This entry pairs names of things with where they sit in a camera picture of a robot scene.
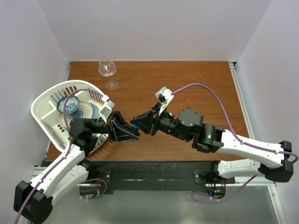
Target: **wine glass base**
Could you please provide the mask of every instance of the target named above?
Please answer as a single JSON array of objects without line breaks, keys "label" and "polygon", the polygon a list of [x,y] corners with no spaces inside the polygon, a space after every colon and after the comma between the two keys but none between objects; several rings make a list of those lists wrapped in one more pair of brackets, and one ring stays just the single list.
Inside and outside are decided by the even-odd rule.
[{"label": "wine glass base", "polygon": [[118,87],[118,82],[115,80],[110,80],[109,82],[106,83],[106,88],[108,90],[116,90]]}]

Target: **gray floor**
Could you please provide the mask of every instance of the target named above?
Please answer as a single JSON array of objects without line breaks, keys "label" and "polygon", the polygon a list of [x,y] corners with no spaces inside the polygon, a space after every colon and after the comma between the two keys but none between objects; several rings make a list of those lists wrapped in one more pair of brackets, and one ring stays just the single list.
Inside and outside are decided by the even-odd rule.
[{"label": "gray floor", "polygon": [[[227,195],[236,187],[229,187]],[[203,205],[190,192],[115,191],[80,200],[78,187],[60,201],[45,224],[276,224],[267,187],[248,186],[231,200]],[[204,196],[198,198],[209,200]]]}]

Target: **wine glass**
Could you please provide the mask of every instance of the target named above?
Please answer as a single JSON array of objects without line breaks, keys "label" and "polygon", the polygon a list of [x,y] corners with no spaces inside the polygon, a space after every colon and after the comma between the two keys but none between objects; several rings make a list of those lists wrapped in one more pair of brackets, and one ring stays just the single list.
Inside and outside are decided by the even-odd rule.
[{"label": "wine glass", "polygon": [[[112,76],[116,72],[116,66],[110,57],[102,57],[99,60],[99,73],[102,76]],[[106,83],[106,88],[109,90],[116,90],[118,87],[118,82],[115,80],[110,80]]]}]

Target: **blue and white bowl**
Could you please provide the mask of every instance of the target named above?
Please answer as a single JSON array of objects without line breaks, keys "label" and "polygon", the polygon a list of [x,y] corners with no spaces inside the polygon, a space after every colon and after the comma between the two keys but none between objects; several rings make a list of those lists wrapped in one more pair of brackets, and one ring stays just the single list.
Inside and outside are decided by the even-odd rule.
[{"label": "blue and white bowl", "polygon": [[[57,103],[57,109],[60,112],[64,111],[64,103],[65,103],[66,98],[67,97],[63,97]],[[66,103],[65,113],[66,114],[72,114],[72,113],[74,113],[78,109],[78,107],[79,107],[79,98],[76,97],[76,96],[71,96],[69,98],[69,100],[67,101],[67,103]]]}]

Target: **wooden tabletop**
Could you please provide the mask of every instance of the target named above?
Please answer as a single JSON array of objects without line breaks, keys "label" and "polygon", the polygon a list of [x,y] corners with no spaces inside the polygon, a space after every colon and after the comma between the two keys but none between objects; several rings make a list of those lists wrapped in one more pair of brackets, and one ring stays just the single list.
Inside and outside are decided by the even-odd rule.
[{"label": "wooden tabletop", "polygon": [[[69,80],[88,81],[115,102],[129,122],[135,115],[149,111],[157,102],[155,93],[166,86],[175,91],[190,83],[209,86],[224,104],[237,134],[248,137],[245,121],[227,62],[115,62],[117,71],[111,77],[103,77],[98,71],[98,62],[73,62]],[[106,89],[109,80],[119,84],[114,91]],[[228,129],[223,112],[214,97],[205,89],[191,87],[175,95],[167,107],[174,115],[191,107],[204,116],[205,123]],[[191,148],[192,141],[183,142],[158,131],[151,137],[141,133],[138,141],[110,143],[108,140],[87,158],[90,160],[236,160],[230,154],[205,154]],[[50,145],[46,160],[54,160],[60,152]]]}]

